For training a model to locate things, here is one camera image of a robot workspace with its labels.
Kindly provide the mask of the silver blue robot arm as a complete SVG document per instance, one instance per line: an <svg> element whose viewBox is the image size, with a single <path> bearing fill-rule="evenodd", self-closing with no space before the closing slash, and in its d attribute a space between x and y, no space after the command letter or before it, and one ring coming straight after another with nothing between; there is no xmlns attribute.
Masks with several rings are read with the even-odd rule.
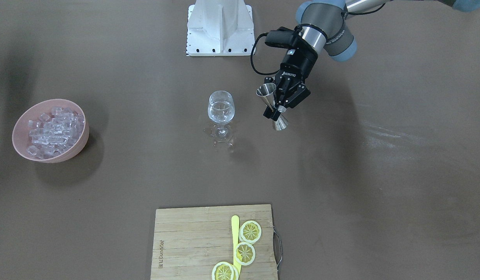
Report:
<svg viewBox="0 0 480 280"><path fill-rule="evenodd" d="M357 52L357 39L347 27L347 19L373 14L384 0L309 0L296 11L295 28L279 27L260 34L268 47L286 50L279 69L265 73L256 94L263 99L263 116L276 123L284 121L287 108L295 108L310 90L305 85L320 54L343 62Z"/></svg>

